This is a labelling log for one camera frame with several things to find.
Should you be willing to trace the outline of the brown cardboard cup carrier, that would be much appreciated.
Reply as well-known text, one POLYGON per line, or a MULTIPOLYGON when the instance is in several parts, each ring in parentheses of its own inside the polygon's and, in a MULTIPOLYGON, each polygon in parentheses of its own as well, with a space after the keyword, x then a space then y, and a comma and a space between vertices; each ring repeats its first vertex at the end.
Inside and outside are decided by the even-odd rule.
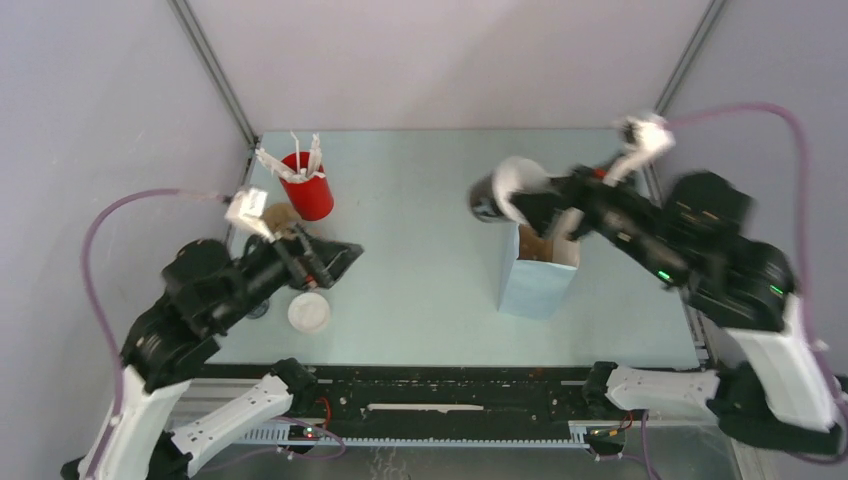
POLYGON ((551 262, 553 256, 554 243, 551 240, 539 237, 529 226, 518 226, 519 260, 551 262))

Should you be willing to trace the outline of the white paper bag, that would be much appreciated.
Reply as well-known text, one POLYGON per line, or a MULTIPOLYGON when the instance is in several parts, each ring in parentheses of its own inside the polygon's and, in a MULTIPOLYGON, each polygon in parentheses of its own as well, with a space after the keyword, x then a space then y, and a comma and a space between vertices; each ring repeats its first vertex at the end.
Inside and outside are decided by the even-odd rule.
POLYGON ((499 288, 498 311, 513 316, 547 320, 556 313, 580 265, 578 242, 555 237, 551 262, 519 260, 518 226, 506 243, 499 288))

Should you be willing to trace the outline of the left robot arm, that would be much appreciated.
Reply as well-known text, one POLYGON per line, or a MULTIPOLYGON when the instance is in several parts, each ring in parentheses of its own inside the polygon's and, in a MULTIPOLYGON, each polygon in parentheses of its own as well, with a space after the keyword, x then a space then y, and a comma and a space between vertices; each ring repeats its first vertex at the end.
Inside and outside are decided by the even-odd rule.
POLYGON ((311 412, 316 377, 288 358, 217 410, 177 429, 167 426, 230 328, 280 289, 332 287, 362 252, 358 244, 301 227, 290 238, 256 240, 239 258, 218 240, 185 245, 162 271, 162 296, 134 321, 120 350, 121 406, 90 451, 62 467, 62 477, 188 479, 263 422, 311 412))

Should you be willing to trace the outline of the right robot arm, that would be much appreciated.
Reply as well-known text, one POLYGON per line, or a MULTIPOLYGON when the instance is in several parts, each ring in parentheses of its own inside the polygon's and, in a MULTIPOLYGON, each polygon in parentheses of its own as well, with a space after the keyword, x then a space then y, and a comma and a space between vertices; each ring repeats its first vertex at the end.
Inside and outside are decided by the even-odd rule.
POLYGON ((716 373, 703 402, 725 435, 816 463, 846 457, 847 380, 822 371, 800 329, 802 301, 787 256, 743 236, 750 196, 703 170, 681 176, 657 205, 579 167, 508 200, 540 235, 579 211, 576 237, 604 237, 735 340, 744 360, 716 373))

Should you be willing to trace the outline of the white lid stack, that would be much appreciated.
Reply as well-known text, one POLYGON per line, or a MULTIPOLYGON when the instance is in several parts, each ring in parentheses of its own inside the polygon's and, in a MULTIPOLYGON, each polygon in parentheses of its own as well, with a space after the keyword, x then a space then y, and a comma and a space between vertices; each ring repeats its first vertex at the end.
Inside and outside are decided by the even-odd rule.
POLYGON ((287 318, 289 323, 301 333, 318 333, 330 322, 331 306, 318 293, 301 293, 290 302, 287 318))

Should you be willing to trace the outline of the red cup holder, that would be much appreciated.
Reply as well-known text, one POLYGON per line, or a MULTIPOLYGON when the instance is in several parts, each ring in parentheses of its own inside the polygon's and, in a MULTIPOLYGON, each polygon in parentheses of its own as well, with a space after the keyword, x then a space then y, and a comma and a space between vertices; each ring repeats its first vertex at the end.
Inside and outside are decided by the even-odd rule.
POLYGON ((335 200, 321 162, 306 181, 294 182, 293 177, 279 178, 278 181, 302 219, 319 221, 332 212, 335 200))

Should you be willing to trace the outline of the brown cardboard tray stack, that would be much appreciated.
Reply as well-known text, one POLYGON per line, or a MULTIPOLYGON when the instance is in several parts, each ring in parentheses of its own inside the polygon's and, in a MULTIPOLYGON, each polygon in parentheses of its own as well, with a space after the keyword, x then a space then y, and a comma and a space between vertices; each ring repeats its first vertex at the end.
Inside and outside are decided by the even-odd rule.
POLYGON ((292 238, 291 228, 295 225, 303 227, 307 233, 318 237, 321 232, 303 220, 296 209, 289 203, 274 203, 268 206, 261 216, 268 228, 275 234, 292 238))

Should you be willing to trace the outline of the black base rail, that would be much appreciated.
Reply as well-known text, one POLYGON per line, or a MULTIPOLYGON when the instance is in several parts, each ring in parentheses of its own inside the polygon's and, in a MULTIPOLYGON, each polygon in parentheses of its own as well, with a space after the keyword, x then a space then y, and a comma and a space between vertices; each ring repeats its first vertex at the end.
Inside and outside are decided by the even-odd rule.
POLYGON ((615 439, 628 413, 584 389, 587 367, 310 365, 317 381, 289 417, 316 421, 348 444, 565 446, 581 429, 615 439))

